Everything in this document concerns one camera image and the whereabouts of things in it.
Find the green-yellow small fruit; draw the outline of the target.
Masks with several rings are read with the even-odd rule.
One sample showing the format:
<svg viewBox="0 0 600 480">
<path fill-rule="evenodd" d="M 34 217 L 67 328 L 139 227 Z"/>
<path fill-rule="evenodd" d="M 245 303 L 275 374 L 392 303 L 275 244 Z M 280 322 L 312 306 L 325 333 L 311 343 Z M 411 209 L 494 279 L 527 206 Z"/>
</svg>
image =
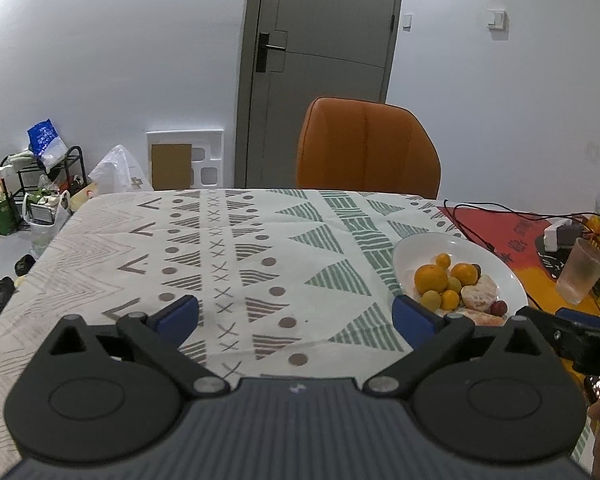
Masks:
<svg viewBox="0 0 600 480">
<path fill-rule="evenodd" d="M 420 296 L 419 303 L 429 311 L 437 311 L 442 305 L 442 296 L 436 290 L 427 290 Z"/>
<path fill-rule="evenodd" d="M 448 278 L 448 286 L 446 286 L 447 290 L 452 290 L 453 292 L 456 292 L 457 294 L 460 293 L 460 291 L 462 290 L 463 285 L 460 282 L 460 280 L 458 280 L 457 278 L 454 278 L 454 276 L 450 276 Z"/>
</svg>

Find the red orange table mat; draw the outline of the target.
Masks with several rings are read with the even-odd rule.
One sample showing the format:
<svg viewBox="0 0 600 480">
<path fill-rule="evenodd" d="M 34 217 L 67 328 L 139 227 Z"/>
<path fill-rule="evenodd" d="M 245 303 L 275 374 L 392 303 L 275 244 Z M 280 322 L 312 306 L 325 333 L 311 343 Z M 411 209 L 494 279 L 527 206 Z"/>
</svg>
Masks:
<svg viewBox="0 0 600 480">
<path fill-rule="evenodd" d="M 544 248 L 543 232 L 552 218 L 496 205 L 453 205 L 448 200 L 440 210 L 464 237 L 492 250 L 514 271 L 528 292 L 530 306 L 551 314 L 568 308 L 600 317 L 600 282 L 575 306 L 556 290 L 568 252 L 547 252 Z"/>
</svg>

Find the frosted plastic cup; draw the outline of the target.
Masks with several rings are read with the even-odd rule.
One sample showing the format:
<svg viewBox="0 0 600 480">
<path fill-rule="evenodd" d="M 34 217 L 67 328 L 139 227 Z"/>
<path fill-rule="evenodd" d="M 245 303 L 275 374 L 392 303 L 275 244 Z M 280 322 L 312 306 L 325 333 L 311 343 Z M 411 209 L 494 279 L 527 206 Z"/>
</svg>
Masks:
<svg viewBox="0 0 600 480">
<path fill-rule="evenodd" d="M 600 250 L 579 237 L 556 282 L 556 290 L 568 304 L 580 304 L 600 279 Z"/>
</svg>

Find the white power adapter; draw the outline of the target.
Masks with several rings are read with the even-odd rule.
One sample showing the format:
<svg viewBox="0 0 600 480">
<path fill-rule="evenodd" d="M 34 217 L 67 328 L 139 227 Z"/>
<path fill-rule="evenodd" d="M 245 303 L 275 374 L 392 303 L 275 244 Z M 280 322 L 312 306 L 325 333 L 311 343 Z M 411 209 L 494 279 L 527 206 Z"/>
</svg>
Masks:
<svg viewBox="0 0 600 480">
<path fill-rule="evenodd" d="M 555 220 L 543 232 L 544 248 L 547 252 L 571 249 L 583 231 L 582 224 L 572 219 Z"/>
</svg>

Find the large peeled pomelo segment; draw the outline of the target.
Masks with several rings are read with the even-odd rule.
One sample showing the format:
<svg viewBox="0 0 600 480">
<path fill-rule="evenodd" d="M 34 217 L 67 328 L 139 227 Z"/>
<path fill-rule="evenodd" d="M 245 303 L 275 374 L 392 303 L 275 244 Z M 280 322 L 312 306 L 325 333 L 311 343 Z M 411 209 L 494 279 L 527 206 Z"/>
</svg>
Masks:
<svg viewBox="0 0 600 480">
<path fill-rule="evenodd" d="M 498 300 L 498 285 L 489 275 L 482 274 L 475 285 L 460 290 L 460 298 L 467 309 L 486 312 Z"/>
</svg>

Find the blue plastic bag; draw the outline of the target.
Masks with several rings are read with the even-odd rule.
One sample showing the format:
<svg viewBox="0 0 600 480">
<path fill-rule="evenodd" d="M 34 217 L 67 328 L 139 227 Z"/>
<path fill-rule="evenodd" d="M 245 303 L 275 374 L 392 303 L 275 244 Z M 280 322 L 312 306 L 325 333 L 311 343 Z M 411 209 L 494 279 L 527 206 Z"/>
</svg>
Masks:
<svg viewBox="0 0 600 480">
<path fill-rule="evenodd" d="M 28 137 L 32 154 L 47 170 L 59 164 L 68 153 L 68 146 L 50 119 L 32 126 L 28 130 Z"/>
</svg>

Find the small orange kumquat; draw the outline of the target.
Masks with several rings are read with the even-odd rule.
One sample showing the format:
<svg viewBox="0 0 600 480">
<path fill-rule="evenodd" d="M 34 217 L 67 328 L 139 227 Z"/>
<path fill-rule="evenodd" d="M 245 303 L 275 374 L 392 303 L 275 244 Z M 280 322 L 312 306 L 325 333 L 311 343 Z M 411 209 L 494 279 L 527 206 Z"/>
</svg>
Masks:
<svg viewBox="0 0 600 480">
<path fill-rule="evenodd" d="M 441 307 L 445 311 L 456 310 L 460 306 L 460 294 L 453 289 L 447 289 L 441 295 Z"/>
<path fill-rule="evenodd" d="M 442 254 L 437 255 L 434 259 L 434 263 L 437 266 L 440 266 L 442 269 L 449 269 L 451 265 L 451 257 L 446 252 L 442 252 Z"/>
</svg>

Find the black metal shelf rack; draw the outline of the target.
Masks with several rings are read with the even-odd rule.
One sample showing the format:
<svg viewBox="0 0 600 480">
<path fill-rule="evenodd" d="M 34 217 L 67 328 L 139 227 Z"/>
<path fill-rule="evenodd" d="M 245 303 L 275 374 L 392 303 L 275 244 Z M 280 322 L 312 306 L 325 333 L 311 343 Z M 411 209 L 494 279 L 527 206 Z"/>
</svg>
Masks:
<svg viewBox="0 0 600 480">
<path fill-rule="evenodd" d="M 82 148 L 73 145 L 55 166 L 47 169 L 29 152 L 4 157 L 0 162 L 0 180 L 3 191 L 13 205 L 20 206 L 27 193 L 34 193 L 40 183 L 48 182 L 74 195 L 87 185 L 87 174 Z"/>
</svg>

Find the large orange mandarin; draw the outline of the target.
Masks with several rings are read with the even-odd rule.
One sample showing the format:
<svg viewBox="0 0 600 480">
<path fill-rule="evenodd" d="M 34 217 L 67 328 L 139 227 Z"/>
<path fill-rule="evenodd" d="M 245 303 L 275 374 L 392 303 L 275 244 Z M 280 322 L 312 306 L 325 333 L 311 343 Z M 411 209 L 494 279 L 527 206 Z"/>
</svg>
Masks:
<svg viewBox="0 0 600 480">
<path fill-rule="evenodd" d="M 426 292 L 442 294 L 448 288 L 449 277 L 446 270 L 437 264 L 420 266 L 414 273 L 414 286 L 420 296 Z"/>
</svg>

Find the medium orange mandarin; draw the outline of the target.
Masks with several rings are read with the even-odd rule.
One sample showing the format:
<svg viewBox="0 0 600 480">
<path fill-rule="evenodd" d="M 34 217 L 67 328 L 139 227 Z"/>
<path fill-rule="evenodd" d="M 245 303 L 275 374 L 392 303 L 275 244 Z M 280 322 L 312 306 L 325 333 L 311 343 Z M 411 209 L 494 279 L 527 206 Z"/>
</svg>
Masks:
<svg viewBox="0 0 600 480">
<path fill-rule="evenodd" d="M 451 276 L 460 280 L 463 286 L 472 286 L 477 284 L 478 275 L 472 263 L 460 262 L 452 267 Z"/>
</svg>

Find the dark red small fruit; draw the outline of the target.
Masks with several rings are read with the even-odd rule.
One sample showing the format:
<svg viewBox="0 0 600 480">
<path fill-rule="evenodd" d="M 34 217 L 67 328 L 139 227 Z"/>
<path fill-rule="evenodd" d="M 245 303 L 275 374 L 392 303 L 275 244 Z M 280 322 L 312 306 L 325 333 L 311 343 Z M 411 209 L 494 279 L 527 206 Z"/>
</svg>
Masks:
<svg viewBox="0 0 600 480">
<path fill-rule="evenodd" d="M 490 307 L 490 315 L 499 316 L 502 318 L 506 315 L 508 310 L 508 305 L 504 300 L 496 300 Z"/>
</svg>

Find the small peeled pomelo segment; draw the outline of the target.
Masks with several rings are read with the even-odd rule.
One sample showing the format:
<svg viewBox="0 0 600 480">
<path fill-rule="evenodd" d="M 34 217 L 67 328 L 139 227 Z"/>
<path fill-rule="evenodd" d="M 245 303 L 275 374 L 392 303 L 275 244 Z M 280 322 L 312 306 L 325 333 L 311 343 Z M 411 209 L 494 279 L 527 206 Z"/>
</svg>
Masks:
<svg viewBox="0 0 600 480">
<path fill-rule="evenodd" d="M 486 312 L 471 310 L 471 309 L 458 309 L 451 312 L 452 315 L 463 315 L 465 318 L 469 318 L 477 326 L 486 327 L 500 327 L 505 323 L 504 318 L 496 315 L 490 315 Z"/>
</svg>

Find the brown cardboard piece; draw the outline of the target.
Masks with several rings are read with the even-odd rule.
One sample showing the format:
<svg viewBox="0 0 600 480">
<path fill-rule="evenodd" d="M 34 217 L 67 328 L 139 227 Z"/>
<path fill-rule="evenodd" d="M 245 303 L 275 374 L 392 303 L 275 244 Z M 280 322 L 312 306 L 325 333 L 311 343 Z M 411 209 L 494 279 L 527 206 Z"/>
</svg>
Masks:
<svg viewBox="0 0 600 480">
<path fill-rule="evenodd" d="M 187 190 L 192 185 L 192 146 L 152 144 L 150 170 L 156 191 Z"/>
</svg>

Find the white ceramic plate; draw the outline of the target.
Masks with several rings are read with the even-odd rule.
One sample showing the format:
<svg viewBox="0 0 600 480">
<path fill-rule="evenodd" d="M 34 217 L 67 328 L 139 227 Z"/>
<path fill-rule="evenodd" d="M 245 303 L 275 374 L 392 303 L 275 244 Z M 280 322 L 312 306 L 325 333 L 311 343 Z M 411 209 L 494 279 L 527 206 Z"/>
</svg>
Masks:
<svg viewBox="0 0 600 480">
<path fill-rule="evenodd" d="M 478 326 L 498 327 L 529 304 L 500 258 L 459 237 L 409 236 L 394 246 L 392 262 L 404 295 L 435 314 L 458 313 Z"/>
</svg>

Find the white light switch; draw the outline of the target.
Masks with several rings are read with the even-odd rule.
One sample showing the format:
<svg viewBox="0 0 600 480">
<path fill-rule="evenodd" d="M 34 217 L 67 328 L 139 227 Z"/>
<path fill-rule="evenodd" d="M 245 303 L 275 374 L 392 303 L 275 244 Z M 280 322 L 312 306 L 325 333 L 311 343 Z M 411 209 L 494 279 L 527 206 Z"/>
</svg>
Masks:
<svg viewBox="0 0 600 480">
<path fill-rule="evenodd" d="M 486 27 L 489 30 L 505 30 L 507 15 L 505 10 L 487 10 Z"/>
</svg>

